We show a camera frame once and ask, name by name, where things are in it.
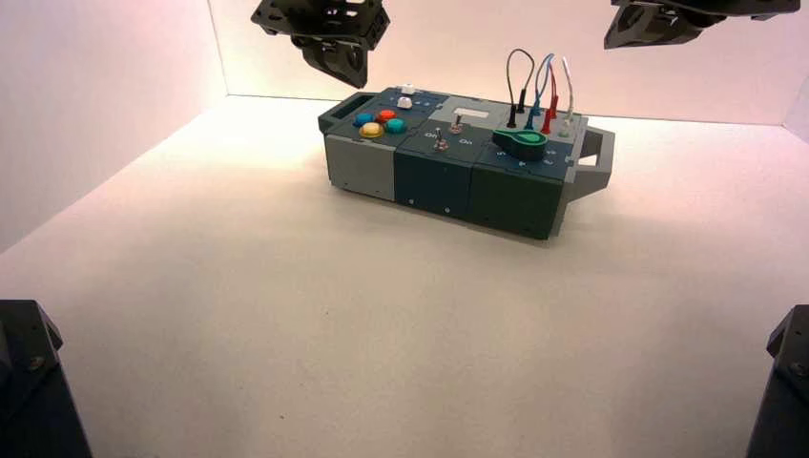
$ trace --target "yellow button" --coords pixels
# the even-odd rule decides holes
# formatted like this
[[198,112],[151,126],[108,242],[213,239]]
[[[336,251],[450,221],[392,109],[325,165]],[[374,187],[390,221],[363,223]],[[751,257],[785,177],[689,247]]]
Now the yellow button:
[[384,135],[384,129],[381,124],[376,122],[369,122],[361,127],[360,135],[365,138],[379,138]]

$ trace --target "white cable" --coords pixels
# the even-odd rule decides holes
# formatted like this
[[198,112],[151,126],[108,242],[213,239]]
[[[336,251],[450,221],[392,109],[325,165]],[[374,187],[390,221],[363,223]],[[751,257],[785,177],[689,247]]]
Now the white cable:
[[570,67],[568,66],[568,58],[562,57],[562,66],[565,67],[565,77],[568,79],[568,92],[570,93],[570,103],[568,104],[568,115],[565,117],[567,121],[573,118],[573,83],[570,81]]

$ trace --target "white floor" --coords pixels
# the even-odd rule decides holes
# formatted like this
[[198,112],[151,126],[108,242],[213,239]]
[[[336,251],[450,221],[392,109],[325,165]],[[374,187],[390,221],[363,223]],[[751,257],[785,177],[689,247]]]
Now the white floor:
[[612,183],[533,242],[332,188],[331,105],[228,98],[0,257],[96,456],[743,456],[809,146],[593,119]]

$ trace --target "gray handle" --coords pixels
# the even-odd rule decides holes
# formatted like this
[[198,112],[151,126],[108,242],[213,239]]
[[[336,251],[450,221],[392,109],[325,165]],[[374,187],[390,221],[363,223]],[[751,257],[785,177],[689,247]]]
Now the gray handle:
[[598,151],[582,151],[582,157],[596,156],[595,165],[577,163],[574,166],[575,178],[570,186],[569,201],[601,191],[610,184],[615,134],[594,127],[588,127],[587,130],[601,135],[601,148]]

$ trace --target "black cable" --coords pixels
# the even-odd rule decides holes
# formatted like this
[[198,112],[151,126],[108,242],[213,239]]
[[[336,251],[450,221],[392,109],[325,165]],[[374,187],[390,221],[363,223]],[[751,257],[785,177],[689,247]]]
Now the black cable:
[[[514,88],[511,87],[511,58],[517,54],[518,52],[523,53],[531,62],[531,71],[529,73],[529,77],[526,78],[526,85],[523,86],[523,90],[520,92],[520,105],[519,107],[514,104]],[[521,48],[517,48],[513,50],[509,55],[508,59],[506,59],[506,81],[508,82],[508,96],[511,98],[511,111],[512,116],[509,120],[508,126],[512,127],[511,124],[516,125],[515,117],[517,113],[524,113],[526,110],[526,91],[529,88],[530,78],[533,76],[533,71],[536,69],[536,61],[533,60],[533,56],[531,56],[526,50]]]

